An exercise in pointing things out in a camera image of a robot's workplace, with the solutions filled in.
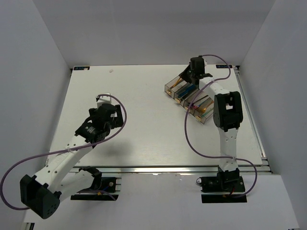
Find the blue knife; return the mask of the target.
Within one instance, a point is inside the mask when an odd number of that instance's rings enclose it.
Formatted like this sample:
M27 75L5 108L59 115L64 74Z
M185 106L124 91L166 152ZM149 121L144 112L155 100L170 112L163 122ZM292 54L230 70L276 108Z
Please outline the blue knife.
M184 91L182 91L178 97L179 98L182 98L183 96L185 96L188 92L194 90L194 89L197 89L197 87L195 85L190 85L189 87L187 87L186 89L184 89Z

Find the orange chopstick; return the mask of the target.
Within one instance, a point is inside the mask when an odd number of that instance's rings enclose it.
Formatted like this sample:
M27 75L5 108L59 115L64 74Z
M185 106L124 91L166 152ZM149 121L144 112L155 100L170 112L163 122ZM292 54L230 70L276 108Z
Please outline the orange chopstick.
M173 84L172 87L176 87L178 84L180 84L183 81L181 77L178 78L178 80Z

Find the black knife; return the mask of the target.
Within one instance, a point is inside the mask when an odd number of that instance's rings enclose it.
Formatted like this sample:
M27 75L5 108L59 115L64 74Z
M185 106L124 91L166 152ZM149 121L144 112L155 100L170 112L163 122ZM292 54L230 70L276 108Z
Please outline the black knife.
M179 101L181 102L181 101L185 100L193 91L194 91L194 90L188 92L188 93L187 93L185 96L183 96L182 98L179 98L179 97L178 97Z

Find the black spoon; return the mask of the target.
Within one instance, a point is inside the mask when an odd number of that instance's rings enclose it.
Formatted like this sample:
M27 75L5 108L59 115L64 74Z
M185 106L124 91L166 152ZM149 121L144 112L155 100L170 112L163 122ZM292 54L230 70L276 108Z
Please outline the black spoon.
M196 101L194 101L193 104L196 104L198 101L201 101L201 100L203 100L203 99L205 99L205 98L207 98L207 97L209 97L209 96L206 95L206 96L204 96L204 97L201 97L201 98L197 99Z

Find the orange chopstick diagonal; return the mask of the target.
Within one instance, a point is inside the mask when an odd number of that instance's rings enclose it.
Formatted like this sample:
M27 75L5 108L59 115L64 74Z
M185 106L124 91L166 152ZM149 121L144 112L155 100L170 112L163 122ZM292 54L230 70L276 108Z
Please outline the orange chopstick diagonal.
M177 88L181 88L181 87L183 87L185 84L187 84L187 82L184 81L184 80L181 80L181 81L175 86L175 88L176 88L176 87L177 87Z

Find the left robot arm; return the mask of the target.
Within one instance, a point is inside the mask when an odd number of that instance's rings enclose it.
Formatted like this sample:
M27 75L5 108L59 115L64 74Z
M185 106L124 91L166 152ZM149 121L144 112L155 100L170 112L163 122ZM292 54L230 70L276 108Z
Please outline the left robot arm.
M119 104L102 103L89 109L89 117L75 131L64 153L57 154L33 176L25 175L20 180L21 202L42 219L47 219L66 198L82 190L102 188L102 173L95 167L83 167L71 178L66 175L81 158L104 141L112 129L123 124Z

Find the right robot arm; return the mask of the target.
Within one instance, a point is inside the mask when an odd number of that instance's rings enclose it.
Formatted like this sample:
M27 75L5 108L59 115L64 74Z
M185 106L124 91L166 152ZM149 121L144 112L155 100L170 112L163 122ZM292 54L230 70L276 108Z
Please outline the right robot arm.
M236 138L243 121L241 95L238 91L229 91L218 81L205 73L203 56L192 57L188 67L180 74L188 83L199 86L204 83L200 92L213 100L213 121L220 135L220 156L207 156L218 159L217 187L228 191L239 180L239 169L236 161Z

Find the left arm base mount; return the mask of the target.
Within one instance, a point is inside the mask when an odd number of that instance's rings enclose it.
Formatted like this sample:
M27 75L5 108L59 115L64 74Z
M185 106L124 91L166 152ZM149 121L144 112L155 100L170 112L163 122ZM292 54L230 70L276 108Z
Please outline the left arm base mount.
M117 201L121 191L121 175L105 174L95 167L82 167L78 172L88 172L94 180L85 188L70 197L76 201Z

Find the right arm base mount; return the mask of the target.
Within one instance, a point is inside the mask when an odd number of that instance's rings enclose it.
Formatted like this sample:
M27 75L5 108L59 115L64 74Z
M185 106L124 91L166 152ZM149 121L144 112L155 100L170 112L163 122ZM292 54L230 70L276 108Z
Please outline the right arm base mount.
M199 177L196 185L201 187L203 204L246 203L245 185L239 169L219 171L216 176Z

